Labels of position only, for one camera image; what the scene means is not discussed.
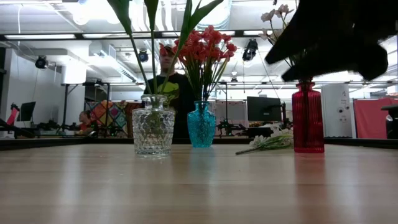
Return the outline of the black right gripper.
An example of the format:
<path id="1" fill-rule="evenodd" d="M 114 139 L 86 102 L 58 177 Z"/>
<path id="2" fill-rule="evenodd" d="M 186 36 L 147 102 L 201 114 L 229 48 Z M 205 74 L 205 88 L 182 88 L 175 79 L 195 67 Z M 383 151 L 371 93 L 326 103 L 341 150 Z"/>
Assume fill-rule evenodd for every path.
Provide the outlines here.
<path id="1" fill-rule="evenodd" d="M 372 80 L 389 62 L 380 41 L 389 36 L 388 1 L 300 1 L 298 29 L 285 29 L 265 60 L 293 57 L 285 82 L 351 70 Z"/>

